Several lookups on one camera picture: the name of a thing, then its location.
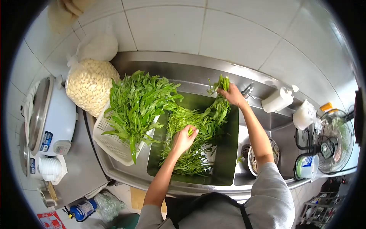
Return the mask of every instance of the black apron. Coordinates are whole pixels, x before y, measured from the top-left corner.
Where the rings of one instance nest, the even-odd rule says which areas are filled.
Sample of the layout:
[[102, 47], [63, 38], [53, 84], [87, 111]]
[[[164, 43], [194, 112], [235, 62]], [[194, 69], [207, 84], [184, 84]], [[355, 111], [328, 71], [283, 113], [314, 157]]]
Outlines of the black apron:
[[[171, 202], [171, 200], [173, 200], [174, 198], [169, 198], [170, 201], [168, 201], [167, 197], [165, 199], [165, 202], [167, 203], [167, 217], [169, 217], [171, 219], [171, 221], [173, 222], [173, 225], [176, 229], [179, 229], [178, 223], [182, 219], [186, 218], [194, 210], [202, 208], [207, 202], [213, 201], [213, 200], [223, 200], [223, 201], [239, 208], [240, 211], [242, 212], [242, 217], [243, 217], [245, 227], [247, 229], [253, 229], [253, 227], [249, 221], [248, 215], [245, 211], [244, 204], [238, 204], [235, 200], [233, 200], [229, 196], [218, 193], [218, 192], [210, 192], [210, 193], [201, 195], [200, 197], [194, 198], [192, 201], [189, 201], [191, 198], [192, 197], [189, 197], [188, 199], [184, 200], [185, 202], [189, 202], [188, 204], [184, 204], [184, 205], [181, 204], [180, 206], [177, 206], [176, 204], [174, 204], [175, 206], [172, 206], [171, 204], [169, 204], [169, 202]], [[169, 210], [172, 207], [175, 208], [174, 212]]]

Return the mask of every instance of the white plastic basket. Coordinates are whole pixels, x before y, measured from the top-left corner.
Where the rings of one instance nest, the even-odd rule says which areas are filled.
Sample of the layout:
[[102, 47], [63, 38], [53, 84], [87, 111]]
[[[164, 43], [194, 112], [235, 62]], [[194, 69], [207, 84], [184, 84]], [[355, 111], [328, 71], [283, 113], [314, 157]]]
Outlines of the white plastic basket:
[[[133, 165], [134, 161], [132, 160], [130, 145], [128, 141], [123, 142], [122, 140], [119, 139], [117, 135], [108, 135], [108, 134], [102, 135], [102, 133], [105, 131], [114, 130], [112, 127], [110, 127], [108, 122], [108, 120], [111, 120], [111, 118], [106, 119], [104, 117], [104, 112], [110, 107], [111, 105], [108, 100], [104, 109], [99, 114], [97, 121], [95, 122], [93, 130], [93, 140], [115, 160], [121, 162], [126, 166]], [[156, 116], [154, 118], [153, 123], [156, 123], [158, 119], [159, 116]], [[146, 132], [146, 134], [149, 135], [150, 137], [152, 137], [153, 133], [154, 129]], [[136, 143], [136, 150], [137, 150], [136, 159], [144, 144], [145, 144], [144, 141]]]

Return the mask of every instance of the blue gas canister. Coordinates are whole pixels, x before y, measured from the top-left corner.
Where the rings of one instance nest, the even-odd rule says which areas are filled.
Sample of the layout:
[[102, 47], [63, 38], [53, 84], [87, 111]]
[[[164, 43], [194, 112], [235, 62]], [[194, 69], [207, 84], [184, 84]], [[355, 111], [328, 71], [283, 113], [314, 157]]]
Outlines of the blue gas canister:
[[83, 200], [70, 207], [70, 214], [77, 220], [83, 221], [97, 209], [97, 203], [93, 199]]

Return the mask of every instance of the green stool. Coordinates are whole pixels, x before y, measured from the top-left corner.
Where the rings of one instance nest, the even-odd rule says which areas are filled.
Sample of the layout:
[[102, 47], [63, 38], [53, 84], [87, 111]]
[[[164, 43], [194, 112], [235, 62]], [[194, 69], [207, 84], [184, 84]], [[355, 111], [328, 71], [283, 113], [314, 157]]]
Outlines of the green stool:
[[137, 213], [130, 214], [109, 229], [135, 229], [139, 218], [140, 215]]

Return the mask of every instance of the fan grille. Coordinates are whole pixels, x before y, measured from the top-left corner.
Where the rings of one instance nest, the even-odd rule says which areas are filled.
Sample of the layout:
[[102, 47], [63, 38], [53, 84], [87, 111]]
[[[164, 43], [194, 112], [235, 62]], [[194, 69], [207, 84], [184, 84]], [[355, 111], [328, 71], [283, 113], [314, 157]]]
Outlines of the fan grille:
[[319, 170], [322, 173], [335, 173], [341, 171], [351, 157], [354, 143], [353, 126], [351, 122], [344, 122], [346, 113], [340, 110], [328, 111], [320, 121], [323, 126], [319, 134], [314, 133], [313, 143], [321, 145], [326, 139], [336, 139], [334, 155], [325, 159], [320, 152]]

